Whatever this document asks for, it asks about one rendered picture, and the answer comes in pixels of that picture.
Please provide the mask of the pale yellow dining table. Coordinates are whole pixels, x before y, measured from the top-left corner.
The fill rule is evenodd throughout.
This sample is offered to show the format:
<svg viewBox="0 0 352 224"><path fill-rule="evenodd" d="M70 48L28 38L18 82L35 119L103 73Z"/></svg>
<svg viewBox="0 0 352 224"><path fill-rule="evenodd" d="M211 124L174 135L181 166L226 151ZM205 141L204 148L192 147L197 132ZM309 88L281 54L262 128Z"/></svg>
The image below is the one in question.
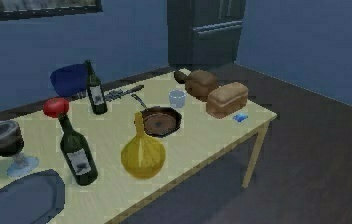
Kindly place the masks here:
<svg viewBox="0 0 352 224"><path fill-rule="evenodd" d="M143 88L135 97L110 102L108 112L100 116L91 112L86 98L71 102L71 123L87 138L99 171L98 179L87 187L74 182L64 160L57 120L33 107L4 114L5 119L20 124L25 151L39 158L38 168L56 170L65 182L64 210L50 224L119 224L248 138L256 139L253 150L258 152L276 117L274 112L248 102L241 110L246 116L244 121L237 122L232 117L215 119L207 114L204 103L187 97L180 110L180 129L162 140L167 152L163 168L151 179L138 180L120 162L123 146L135 135L134 115L144 105L168 105L169 92L179 86L170 73L141 84Z"/></svg>

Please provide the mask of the dark grey fridge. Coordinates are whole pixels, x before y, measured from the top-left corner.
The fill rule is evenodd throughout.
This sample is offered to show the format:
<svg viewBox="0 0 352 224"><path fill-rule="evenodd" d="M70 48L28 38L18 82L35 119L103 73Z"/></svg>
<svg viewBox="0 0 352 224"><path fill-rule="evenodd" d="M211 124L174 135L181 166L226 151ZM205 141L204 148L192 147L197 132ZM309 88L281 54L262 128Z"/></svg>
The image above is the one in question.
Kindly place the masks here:
<svg viewBox="0 0 352 224"><path fill-rule="evenodd" d="M234 63L246 0L167 0L168 63Z"/></svg>

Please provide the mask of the red tomato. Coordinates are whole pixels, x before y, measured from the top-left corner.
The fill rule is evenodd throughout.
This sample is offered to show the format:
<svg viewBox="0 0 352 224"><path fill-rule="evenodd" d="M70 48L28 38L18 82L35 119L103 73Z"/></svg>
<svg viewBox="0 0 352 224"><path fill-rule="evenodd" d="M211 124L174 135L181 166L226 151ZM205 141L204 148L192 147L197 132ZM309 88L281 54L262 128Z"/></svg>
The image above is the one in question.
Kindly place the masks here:
<svg viewBox="0 0 352 224"><path fill-rule="evenodd" d="M51 118L58 118L69 110L69 102L64 98L52 98L47 100L43 105L43 112Z"/></svg>

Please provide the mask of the pale blue cup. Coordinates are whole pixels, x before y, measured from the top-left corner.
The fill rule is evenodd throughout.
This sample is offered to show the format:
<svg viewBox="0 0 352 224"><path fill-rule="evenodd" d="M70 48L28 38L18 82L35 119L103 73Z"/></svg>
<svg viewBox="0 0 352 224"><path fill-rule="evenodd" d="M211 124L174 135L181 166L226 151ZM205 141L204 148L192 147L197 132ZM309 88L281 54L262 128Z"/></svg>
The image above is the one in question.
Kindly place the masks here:
<svg viewBox="0 0 352 224"><path fill-rule="evenodd" d="M169 103L173 108L185 106L186 93L183 90L172 90L169 92Z"/></svg>

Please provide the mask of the dark blue bowl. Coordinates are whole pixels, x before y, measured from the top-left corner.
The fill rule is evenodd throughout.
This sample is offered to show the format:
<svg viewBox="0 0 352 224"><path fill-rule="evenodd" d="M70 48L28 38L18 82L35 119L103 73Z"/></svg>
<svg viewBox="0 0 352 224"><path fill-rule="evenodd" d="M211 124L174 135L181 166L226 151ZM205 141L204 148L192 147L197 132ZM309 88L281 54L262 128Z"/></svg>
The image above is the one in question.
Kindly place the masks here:
<svg viewBox="0 0 352 224"><path fill-rule="evenodd" d="M56 94L71 97L86 90L87 70L84 64L72 64L51 73L50 81Z"/></svg>

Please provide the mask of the dark green wine bottle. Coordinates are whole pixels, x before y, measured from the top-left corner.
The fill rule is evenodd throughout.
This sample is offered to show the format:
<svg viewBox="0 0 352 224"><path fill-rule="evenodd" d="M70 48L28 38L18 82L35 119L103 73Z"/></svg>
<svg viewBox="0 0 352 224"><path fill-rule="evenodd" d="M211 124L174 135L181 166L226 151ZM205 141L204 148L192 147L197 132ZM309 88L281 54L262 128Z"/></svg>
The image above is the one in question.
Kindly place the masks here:
<svg viewBox="0 0 352 224"><path fill-rule="evenodd" d="M95 115L102 115L108 111L102 84L92 67L90 60L84 62L87 70L87 95L90 100L92 111Z"/></svg>
<svg viewBox="0 0 352 224"><path fill-rule="evenodd" d="M92 184L98 171L86 138L77 132L66 114L58 117L63 136L60 148L75 181L80 186Z"/></svg>

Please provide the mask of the grey blue plate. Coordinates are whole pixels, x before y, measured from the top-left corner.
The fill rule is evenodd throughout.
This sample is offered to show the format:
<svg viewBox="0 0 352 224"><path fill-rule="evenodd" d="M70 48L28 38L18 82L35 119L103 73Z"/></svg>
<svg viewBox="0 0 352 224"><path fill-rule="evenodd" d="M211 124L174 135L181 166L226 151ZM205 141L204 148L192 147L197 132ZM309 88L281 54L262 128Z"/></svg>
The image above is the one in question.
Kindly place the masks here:
<svg viewBox="0 0 352 224"><path fill-rule="evenodd" d="M48 224L65 205L65 184L52 170L22 177L0 189L0 224Z"/></svg>

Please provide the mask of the dark grey knife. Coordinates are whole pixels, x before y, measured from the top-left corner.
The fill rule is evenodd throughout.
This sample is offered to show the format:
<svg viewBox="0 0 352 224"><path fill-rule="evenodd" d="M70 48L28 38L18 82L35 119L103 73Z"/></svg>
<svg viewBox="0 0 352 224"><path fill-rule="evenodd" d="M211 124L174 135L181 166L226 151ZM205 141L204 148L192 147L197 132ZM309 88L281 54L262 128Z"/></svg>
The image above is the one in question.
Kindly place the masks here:
<svg viewBox="0 0 352 224"><path fill-rule="evenodd" d="M105 100L110 102L113 100L121 99L123 96L133 94L137 91L140 91L143 88L144 88L143 85L137 85L137 86L135 86L131 89L127 89L127 90L122 90L122 89L112 90L105 95Z"/></svg>

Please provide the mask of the wine glass with red wine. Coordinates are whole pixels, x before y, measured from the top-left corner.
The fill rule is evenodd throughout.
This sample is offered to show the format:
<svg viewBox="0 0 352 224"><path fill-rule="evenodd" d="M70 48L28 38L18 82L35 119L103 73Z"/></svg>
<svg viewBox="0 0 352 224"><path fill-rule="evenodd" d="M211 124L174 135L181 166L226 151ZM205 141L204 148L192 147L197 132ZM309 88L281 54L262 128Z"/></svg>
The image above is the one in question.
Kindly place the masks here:
<svg viewBox="0 0 352 224"><path fill-rule="evenodd" d="M7 169L9 177L27 175L39 165L39 159L26 156L23 148L24 139L19 124L13 120L0 121L0 156L13 159Z"/></svg>

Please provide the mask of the dark brown bread loaf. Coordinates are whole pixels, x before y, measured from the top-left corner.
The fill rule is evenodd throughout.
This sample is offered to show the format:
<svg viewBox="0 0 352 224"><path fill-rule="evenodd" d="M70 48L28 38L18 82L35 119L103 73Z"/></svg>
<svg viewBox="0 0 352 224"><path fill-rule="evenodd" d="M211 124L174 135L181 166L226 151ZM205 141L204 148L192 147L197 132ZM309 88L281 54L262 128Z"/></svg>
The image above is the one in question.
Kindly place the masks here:
<svg viewBox="0 0 352 224"><path fill-rule="evenodd" d="M208 71L195 70L185 80L187 93L202 102L206 102L208 95L217 88L217 77Z"/></svg>

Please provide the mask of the black frying pan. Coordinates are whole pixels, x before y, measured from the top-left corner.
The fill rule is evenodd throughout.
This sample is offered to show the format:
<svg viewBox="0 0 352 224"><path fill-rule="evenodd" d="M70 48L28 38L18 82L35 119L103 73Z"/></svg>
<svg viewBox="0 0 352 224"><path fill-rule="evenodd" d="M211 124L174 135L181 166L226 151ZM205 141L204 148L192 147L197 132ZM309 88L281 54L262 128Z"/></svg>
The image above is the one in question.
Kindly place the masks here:
<svg viewBox="0 0 352 224"><path fill-rule="evenodd" d="M180 129L182 115L171 107L147 107L136 94L132 97L143 107L141 111L144 131L152 137L163 138Z"/></svg>

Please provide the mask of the light brown bread loaf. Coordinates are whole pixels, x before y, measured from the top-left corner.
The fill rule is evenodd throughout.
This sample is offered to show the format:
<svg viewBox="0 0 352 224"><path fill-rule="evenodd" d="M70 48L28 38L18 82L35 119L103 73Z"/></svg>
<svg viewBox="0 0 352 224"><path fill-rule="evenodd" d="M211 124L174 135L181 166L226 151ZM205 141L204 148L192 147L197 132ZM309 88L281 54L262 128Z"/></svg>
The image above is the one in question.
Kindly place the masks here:
<svg viewBox="0 0 352 224"><path fill-rule="evenodd" d="M227 117L246 106L248 92L240 82L223 85L208 95L206 112L217 119Z"/></svg>

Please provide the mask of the yellow round vase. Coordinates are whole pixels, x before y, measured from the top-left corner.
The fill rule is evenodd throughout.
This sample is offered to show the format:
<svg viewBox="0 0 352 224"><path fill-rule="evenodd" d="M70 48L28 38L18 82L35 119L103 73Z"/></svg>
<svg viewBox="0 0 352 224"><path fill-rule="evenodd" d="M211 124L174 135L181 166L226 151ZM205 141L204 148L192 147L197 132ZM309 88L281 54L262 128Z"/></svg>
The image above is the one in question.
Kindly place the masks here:
<svg viewBox="0 0 352 224"><path fill-rule="evenodd" d="M136 135L122 148L121 164L137 179L150 179L162 169L166 160L163 143L146 134L141 112L134 116Z"/></svg>

